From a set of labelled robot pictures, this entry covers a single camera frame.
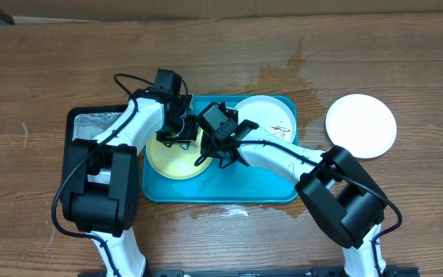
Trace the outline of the yellow-green plate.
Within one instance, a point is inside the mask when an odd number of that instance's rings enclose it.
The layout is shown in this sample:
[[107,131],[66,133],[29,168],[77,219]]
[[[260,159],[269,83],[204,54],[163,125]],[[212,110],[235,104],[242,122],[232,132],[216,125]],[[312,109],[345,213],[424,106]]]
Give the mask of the yellow-green plate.
[[195,161],[201,156],[203,131],[199,128],[196,140],[189,146],[174,144],[168,148],[152,136],[145,146],[147,159],[153,169],[169,179],[189,179],[201,174],[210,165],[212,158],[207,158],[200,165]]

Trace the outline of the white plate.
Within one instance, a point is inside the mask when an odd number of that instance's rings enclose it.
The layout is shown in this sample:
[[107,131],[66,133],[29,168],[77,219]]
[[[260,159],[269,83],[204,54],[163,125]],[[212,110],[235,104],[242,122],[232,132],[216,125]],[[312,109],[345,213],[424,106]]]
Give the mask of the white plate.
[[385,154],[397,137],[398,127],[390,108],[370,95],[352,94],[336,100],[328,109],[325,129],[334,145],[359,159]]
[[239,122],[250,120],[274,137],[298,144],[297,110],[291,99],[281,95],[253,95],[241,100],[235,108]]

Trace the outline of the green yellow sponge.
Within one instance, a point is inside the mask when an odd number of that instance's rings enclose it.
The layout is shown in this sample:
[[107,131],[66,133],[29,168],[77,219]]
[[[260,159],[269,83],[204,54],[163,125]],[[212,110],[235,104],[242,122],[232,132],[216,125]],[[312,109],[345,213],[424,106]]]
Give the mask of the green yellow sponge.
[[181,149],[183,149],[184,151],[188,151],[191,148],[191,145],[194,143],[195,143],[195,140],[181,140],[181,139],[175,140],[175,144],[179,145],[179,147]]

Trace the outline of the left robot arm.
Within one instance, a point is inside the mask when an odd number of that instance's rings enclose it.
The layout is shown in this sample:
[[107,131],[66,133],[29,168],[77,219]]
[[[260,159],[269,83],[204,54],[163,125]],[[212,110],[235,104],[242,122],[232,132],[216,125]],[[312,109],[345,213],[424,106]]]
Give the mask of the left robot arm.
[[159,69],[147,88],[128,93],[128,106],[104,132],[68,144],[52,222],[63,235],[91,239],[107,276],[147,276],[132,228],[138,211],[138,155],[149,139],[187,148],[197,125],[187,113],[193,97],[182,77]]

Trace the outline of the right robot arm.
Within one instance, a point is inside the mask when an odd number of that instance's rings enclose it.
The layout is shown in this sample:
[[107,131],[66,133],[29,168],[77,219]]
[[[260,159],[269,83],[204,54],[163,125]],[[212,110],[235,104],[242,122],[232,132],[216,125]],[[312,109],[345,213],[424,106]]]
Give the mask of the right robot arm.
[[318,227],[341,246],[347,275],[384,275],[378,237],[387,199],[357,159],[340,146],[327,152],[302,148],[255,122],[237,122],[237,115],[223,102],[212,102],[197,115],[204,134],[195,164],[212,157],[222,169],[241,163],[287,180]]

